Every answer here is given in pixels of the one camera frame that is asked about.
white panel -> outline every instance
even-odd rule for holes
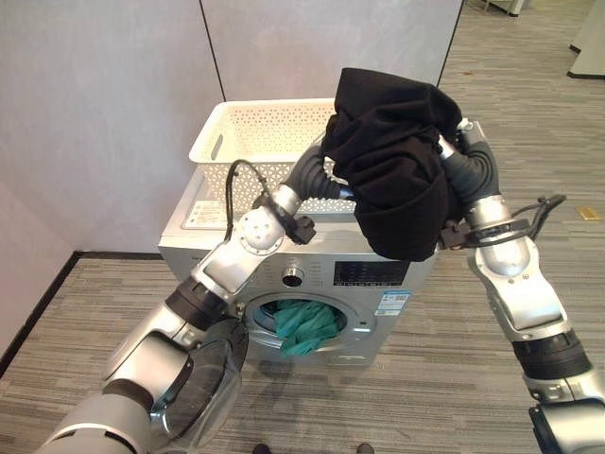
[[[0,181],[72,249],[156,251],[221,100],[197,0],[0,4]]]
[[[228,99],[332,97],[356,66],[437,83],[460,0],[203,0]]]
[[[0,183],[0,355],[72,252]]]

transparent cover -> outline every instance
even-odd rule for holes
[[[241,374],[227,340],[190,352],[193,370],[176,399],[151,413],[151,449],[199,453],[227,420],[241,390]]]

silver metal arm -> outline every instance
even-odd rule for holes
[[[273,200],[290,216],[301,205],[285,185]],[[268,208],[245,214],[232,238],[192,270],[183,283],[189,287],[149,312],[114,351],[103,375],[103,393],[70,412],[37,452],[146,454],[149,414],[173,399],[189,377],[187,352],[204,340],[207,328],[229,310],[258,266],[280,249],[284,236],[285,229]]]
[[[467,121],[460,129],[467,144],[483,140],[487,146],[478,123]],[[440,144],[444,162],[458,154],[444,139]],[[485,286],[495,318],[524,368],[530,395],[540,402],[529,414],[542,451],[605,452],[605,385],[540,271],[537,246],[528,236],[498,228],[512,221],[499,194],[468,203],[464,217],[472,231],[484,234],[470,250],[469,266]]]

gray carpet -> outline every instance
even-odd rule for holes
[[[563,192],[569,201],[538,245],[592,362],[605,372],[605,85],[565,74],[567,46],[591,2],[534,0],[511,19],[469,1],[441,88],[481,120],[518,207]],[[175,286],[162,262],[80,260],[0,380],[0,452],[33,451],[99,385],[103,363]],[[443,253],[367,369],[245,366],[243,393],[204,453],[536,453],[533,405],[508,343],[467,270]]]

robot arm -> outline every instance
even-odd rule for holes
[[[192,373],[190,352],[217,326],[231,323],[221,326],[226,337],[238,328],[228,315],[237,294],[258,266],[279,251],[284,236],[301,244],[315,234],[311,219],[294,218],[302,201],[349,196],[345,187],[326,176],[319,147],[311,147],[288,180],[259,198],[233,234],[130,332],[107,362],[102,393],[72,410],[37,452],[148,453],[149,416],[176,399]],[[201,437],[201,430],[195,437]]]
[[[440,140],[450,183],[464,204],[472,239],[469,266],[524,370],[529,409],[543,453],[605,452],[605,386],[540,272],[530,229],[499,194],[495,161],[477,122],[461,124],[467,157]]]

